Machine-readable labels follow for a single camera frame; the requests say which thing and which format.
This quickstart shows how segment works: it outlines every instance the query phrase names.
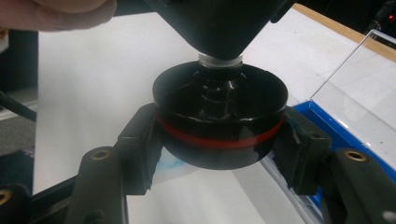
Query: finger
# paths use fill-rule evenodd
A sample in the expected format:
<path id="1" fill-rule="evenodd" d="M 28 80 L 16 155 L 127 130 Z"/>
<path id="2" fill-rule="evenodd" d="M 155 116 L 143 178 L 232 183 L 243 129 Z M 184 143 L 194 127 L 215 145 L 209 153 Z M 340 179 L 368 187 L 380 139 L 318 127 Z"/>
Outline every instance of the finger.
<path id="1" fill-rule="evenodd" d="M 39 5 L 66 13 L 92 11 L 103 5 L 106 0 L 35 0 Z"/>
<path id="2" fill-rule="evenodd" d="M 30 0 L 0 0 L 0 26 L 18 30 L 43 30 L 61 22 L 59 13 Z"/>
<path id="3" fill-rule="evenodd" d="M 16 30 L 56 31 L 85 29 L 111 19 L 116 1 L 109 0 L 86 13 L 62 13 L 30 0 L 1 0 L 0 26 Z"/>
<path id="4" fill-rule="evenodd" d="M 87 29 L 108 22 L 117 8 L 116 0 L 108 0 L 93 11 L 85 13 L 60 13 L 63 22 L 55 24 L 57 30 Z"/>

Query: white table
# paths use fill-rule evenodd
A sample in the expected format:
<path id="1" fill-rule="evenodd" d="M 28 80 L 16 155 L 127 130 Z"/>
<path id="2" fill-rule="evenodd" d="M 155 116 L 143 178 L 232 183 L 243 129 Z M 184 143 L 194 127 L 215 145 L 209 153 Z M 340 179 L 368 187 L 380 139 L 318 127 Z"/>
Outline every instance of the white table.
<path id="1" fill-rule="evenodd" d="M 295 105 L 355 47 L 291 9 L 260 32 L 244 62 L 279 76 Z M 34 192 L 76 175 L 87 151 L 113 146 L 135 111 L 152 102 L 156 76 L 196 60 L 195 49 L 155 13 L 40 34 Z M 166 164 L 175 158 L 164 153 L 151 191 L 128 197 L 131 223 L 304 223 L 259 163 L 235 171 L 187 164 L 171 170 Z"/>

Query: red rubber ring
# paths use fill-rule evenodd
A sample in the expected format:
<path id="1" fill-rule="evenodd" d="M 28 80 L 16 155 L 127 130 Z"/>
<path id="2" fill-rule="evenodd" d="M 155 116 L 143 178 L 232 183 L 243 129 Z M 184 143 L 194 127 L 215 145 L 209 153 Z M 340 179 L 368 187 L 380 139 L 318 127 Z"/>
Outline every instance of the red rubber ring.
<path id="1" fill-rule="evenodd" d="M 205 148 L 214 148 L 214 149 L 236 149 L 241 147 L 252 147 L 259 143 L 262 143 L 269 138 L 273 137 L 280 129 L 283 123 L 283 119 L 272 129 L 268 130 L 265 133 L 261 133 L 254 137 L 245 138 L 245 139 L 237 139 L 237 140 L 216 140 L 216 139 L 205 139 L 200 137 L 195 137 L 188 135 L 179 131 L 178 129 L 170 126 L 165 121 L 157 117 L 157 121 L 163 127 L 163 129 L 183 142 L 196 145 L 198 147 Z"/>

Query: brass screw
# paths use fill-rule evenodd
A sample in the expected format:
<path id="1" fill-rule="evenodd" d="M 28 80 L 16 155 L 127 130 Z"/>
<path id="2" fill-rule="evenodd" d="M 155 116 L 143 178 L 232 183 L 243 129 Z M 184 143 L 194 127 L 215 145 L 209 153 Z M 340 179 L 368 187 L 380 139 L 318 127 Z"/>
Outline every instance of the brass screw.
<path id="1" fill-rule="evenodd" d="M 11 189 L 0 189 L 0 206 L 5 204 L 12 196 Z"/>
<path id="2" fill-rule="evenodd" d="M 360 161 L 360 162 L 367 161 L 367 157 L 359 153 L 358 151 L 348 150 L 345 152 L 345 154 L 350 160 L 353 161 Z"/>
<path id="3" fill-rule="evenodd" d="M 110 151 L 104 149 L 104 150 L 99 150 L 99 151 L 94 152 L 91 155 L 91 159 L 93 159 L 94 161 L 101 161 L 101 160 L 106 159 L 109 156 L 110 156 Z"/>

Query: blue edge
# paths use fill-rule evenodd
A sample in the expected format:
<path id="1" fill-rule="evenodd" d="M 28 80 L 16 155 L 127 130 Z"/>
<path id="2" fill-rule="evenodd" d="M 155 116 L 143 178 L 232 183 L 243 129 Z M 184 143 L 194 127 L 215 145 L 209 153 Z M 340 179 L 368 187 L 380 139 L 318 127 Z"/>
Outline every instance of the blue edge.
<path id="1" fill-rule="evenodd" d="M 393 182 L 396 183 L 396 171 L 375 155 L 374 152 L 359 141 L 359 139 L 344 129 L 343 126 L 335 121 L 320 106 L 315 104 L 313 101 L 307 101 L 300 105 L 296 105 L 293 108 L 315 123 L 321 130 L 332 138 L 332 150 L 342 147 L 353 147 L 361 152 L 367 153 L 381 165 Z M 320 208 L 321 194 L 322 189 L 319 189 L 315 196 L 310 196 L 311 200 L 318 208 Z"/>

